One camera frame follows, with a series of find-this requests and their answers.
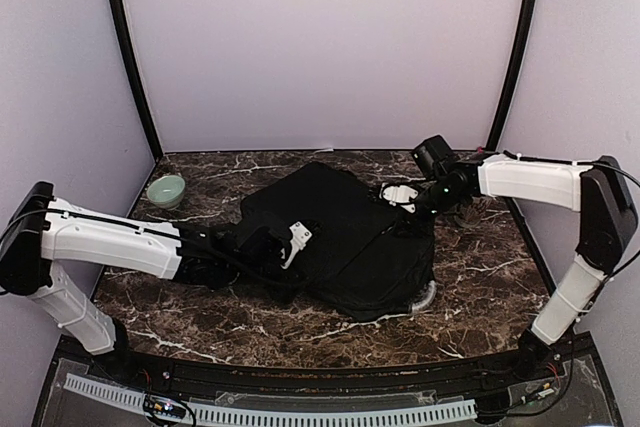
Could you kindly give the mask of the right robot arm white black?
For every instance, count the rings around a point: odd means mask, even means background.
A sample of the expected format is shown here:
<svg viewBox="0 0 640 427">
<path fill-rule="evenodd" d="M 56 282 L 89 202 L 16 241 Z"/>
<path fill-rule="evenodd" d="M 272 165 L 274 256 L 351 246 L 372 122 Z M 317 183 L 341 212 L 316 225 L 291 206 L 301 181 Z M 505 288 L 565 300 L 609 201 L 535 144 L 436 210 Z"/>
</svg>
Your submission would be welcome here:
<svg viewBox="0 0 640 427">
<path fill-rule="evenodd" d="M 517 379 L 534 379 L 547 367 L 553 346 L 628 266 L 622 257 L 639 226 L 628 188 L 633 177 L 612 156 L 571 161 L 479 151 L 461 158 L 440 135 L 425 139 L 411 155 L 428 187 L 385 184 L 378 196 L 412 215 L 435 217 L 481 196 L 528 200 L 579 213 L 573 261 L 520 336 L 518 352 L 510 360 Z"/>
</svg>

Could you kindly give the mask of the black student backpack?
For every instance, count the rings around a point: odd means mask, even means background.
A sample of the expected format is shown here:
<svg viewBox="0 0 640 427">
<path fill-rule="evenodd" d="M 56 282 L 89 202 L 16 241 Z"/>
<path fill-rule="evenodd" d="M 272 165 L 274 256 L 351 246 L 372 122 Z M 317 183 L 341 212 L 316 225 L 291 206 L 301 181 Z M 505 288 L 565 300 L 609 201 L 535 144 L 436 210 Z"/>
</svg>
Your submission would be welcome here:
<svg viewBox="0 0 640 427">
<path fill-rule="evenodd" d="M 245 197 L 240 212 L 229 242 L 264 278 L 272 239 L 295 221 L 320 222 L 304 254 L 315 276 L 302 292 L 357 322 L 408 314 L 435 295 L 433 219 L 381 202 L 346 170 L 311 162 Z"/>
</svg>

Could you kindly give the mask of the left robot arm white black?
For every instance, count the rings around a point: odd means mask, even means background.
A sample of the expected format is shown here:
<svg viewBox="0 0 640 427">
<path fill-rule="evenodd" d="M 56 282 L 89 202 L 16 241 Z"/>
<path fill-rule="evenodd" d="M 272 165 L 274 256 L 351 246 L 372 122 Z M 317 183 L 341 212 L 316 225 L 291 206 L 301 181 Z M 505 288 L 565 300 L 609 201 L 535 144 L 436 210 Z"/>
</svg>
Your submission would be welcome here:
<svg viewBox="0 0 640 427">
<path fill-rule="evenodd" d="M 215 229 L 170 222 L 125 219 L 78 207 L 33 185 L 1 235 L 1 287 L 39 305 L 72 334 L 84 350 L 120 383 L 141 374 L 140 359 L 128 351 L 125 328 L 101 312 L 65 272 L 65 261 L 124 268 L 179 283 L 224 285 L 244 274 L 286 290 L 307 285 L 293 261 L 313 234 L 302 222 L 286 226 L 265 218 L 242 233 L 229 229 L 225 245 Z"/>
</svg>

